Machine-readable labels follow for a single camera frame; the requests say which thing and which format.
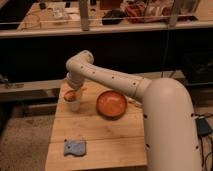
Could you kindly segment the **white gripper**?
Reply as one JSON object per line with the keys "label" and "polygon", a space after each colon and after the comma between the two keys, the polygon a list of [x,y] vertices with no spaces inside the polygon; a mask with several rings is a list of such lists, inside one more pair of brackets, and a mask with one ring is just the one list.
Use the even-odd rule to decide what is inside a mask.
{"label": "white gripper", "polygon": [[79,90],[84,84],[84,78],[78,74],[68,73],[66,76],[66,81],[73,90]]}

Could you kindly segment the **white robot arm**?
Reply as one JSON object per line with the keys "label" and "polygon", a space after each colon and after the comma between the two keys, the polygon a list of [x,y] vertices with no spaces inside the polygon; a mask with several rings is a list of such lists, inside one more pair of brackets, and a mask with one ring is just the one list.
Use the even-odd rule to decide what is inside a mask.
{"label": "white robot arm", "polygon": [[90,79],[142,104],[148,171],[202,171],[194,108],[183,84],[98,67],[87,50],[69,58],[66,68],[75,90]]}

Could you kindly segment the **white object behind arm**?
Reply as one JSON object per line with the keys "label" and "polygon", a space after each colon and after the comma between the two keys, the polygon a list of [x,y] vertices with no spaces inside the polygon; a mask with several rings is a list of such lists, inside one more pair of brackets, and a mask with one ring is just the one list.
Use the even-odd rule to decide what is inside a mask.
{"label": "white object behind arm", "polygon": [[131,103],[131,104],[133,104],[136,107],[139,107],[139,108],[142,107],[142,103],[141,102],[138,102],[138,101],[136,101],[136,100],[134,100],[132,98],[128,98],[128,102]]}

